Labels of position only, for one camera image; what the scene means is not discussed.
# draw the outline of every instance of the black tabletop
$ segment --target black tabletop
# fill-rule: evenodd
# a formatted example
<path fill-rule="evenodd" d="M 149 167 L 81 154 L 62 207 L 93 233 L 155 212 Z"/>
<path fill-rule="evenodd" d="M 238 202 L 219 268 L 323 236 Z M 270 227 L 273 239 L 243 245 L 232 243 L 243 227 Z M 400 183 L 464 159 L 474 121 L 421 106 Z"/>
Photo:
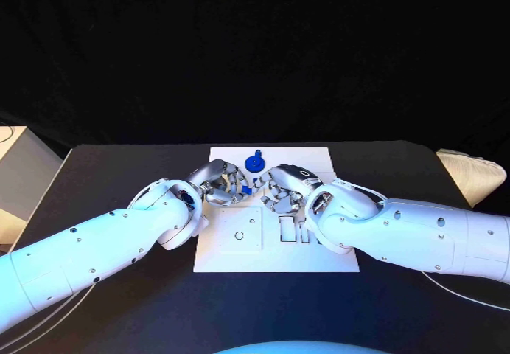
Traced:
<path fill-rule="evenodd" d="M 469 209 L 436 154 L 410 142 L 328 142 L 338 176 L 395 198 Z M 113 209 L 159 178 L 185 178 L 212 145 L 84 145 L 73 150 L 18 249 Z M 263 341 L 317 340 L 392 353 L 510 348 L 510 315 L 453 296 L 426 276 L 358 251 L 361 273 L 194 273 L 196 238 L 106 279 L 21 353 L 212 353 Z M 443 282 L 508 291 L 492 280 Z M 55 308 L 0 336 L 16 336 Z"/>

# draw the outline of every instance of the white platform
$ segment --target white platform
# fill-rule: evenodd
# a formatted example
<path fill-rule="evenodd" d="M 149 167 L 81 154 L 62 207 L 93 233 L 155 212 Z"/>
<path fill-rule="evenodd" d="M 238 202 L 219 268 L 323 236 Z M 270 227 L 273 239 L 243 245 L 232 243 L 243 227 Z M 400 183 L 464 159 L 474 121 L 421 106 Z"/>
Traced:
<path fill-rule="evenodd" d="M 224 159 L 243 169 L 250 186 L 254 177 L 280 164 L 304 167 L 325 183 L 336 178 L 328 147 L 261 147 L 266 169 L 250 173 L 245 160 L 256 150 L 256 147 L 212 147 L 209 155 L 209 161 Z M 336 254 L 319 244 L 315 234 L 302 230 L 303 211 L 294 216 L 293 238 L 290 219 L 280 220 L 266 208 L 264 195 L 271 197 L 267 188 L 230 208 L 205 203 L 211 224 L 199 235 L 195 272 L 358 272 L 355 250 Z"/>

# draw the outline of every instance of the rectangular slot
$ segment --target rectangular slot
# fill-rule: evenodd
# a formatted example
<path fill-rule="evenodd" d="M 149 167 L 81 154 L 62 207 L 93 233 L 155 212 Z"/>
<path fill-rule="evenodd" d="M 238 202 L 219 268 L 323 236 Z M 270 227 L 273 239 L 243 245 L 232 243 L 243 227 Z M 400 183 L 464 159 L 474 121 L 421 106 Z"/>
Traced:
<path fill-rule="evenodd" d="M 280 216 L 280 241 L 297 242 L 294 216 Z"/>
<path fill-rule="evenodd" d="M 310 243 L 309 229 L 304 226 L 304 221 L 300 221 L 302 243 Z"/>

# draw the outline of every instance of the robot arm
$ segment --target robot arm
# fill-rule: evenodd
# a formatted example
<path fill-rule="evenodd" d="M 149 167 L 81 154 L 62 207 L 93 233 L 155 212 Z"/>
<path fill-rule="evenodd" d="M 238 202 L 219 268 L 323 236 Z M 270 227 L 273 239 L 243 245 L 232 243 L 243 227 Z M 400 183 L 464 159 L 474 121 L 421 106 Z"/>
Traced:
<path fill-rule="evenodd" d="M 230 176 L 231 191 L 221 177 Z M 238 168 L 215 160 L 186 178 L 162 179 L 119 209 L 61 231 L 0 257 L 0 333 L 61 299 L 132 265 L 158 241 L 175 249 L 209 222 L 202 200 L 231 205 L 247 198 L 237 192 Z"/>
<path fill-rule="evenodd" d="M 300 186 L 306 228 L 329 250 L 348 253 L 356 247 L 377 260 L 407 268 L 510 283 L 509 218 L 423 201 L 387 199 L 377 192 L 382 201 L 375 203 L 349 182 L 336 179 L 332 184 L 309 185 L 306 180 L 317 176 L 302 177 L 306 170 L 297 166 L 286 169 L 294 173 L 283 178 L 281 166 L 274 167 L 268 172 L 273 178 L 263 178 L 263 182 L 286 190 Z M 263 197 L 263 201 L 280 211 L 281 200 L 276 203 Z"/>

